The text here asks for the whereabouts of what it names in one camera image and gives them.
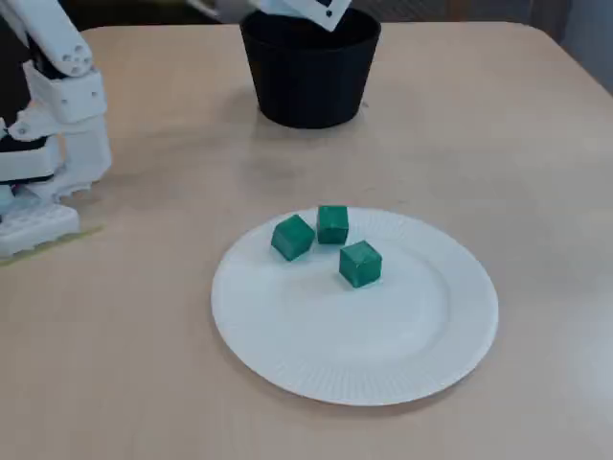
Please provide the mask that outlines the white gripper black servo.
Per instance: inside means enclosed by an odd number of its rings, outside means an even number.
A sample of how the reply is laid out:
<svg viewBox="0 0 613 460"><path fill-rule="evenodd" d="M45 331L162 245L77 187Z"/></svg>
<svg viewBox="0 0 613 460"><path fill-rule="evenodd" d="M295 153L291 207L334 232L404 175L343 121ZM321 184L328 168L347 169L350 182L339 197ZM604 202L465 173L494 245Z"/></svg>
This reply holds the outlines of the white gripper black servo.
<svg viewBox="0 0 613 460"><path fill-rule="evenodd" d="M351 0L254 0L251 4L266 14L306 19L333 32Z"/></svg>

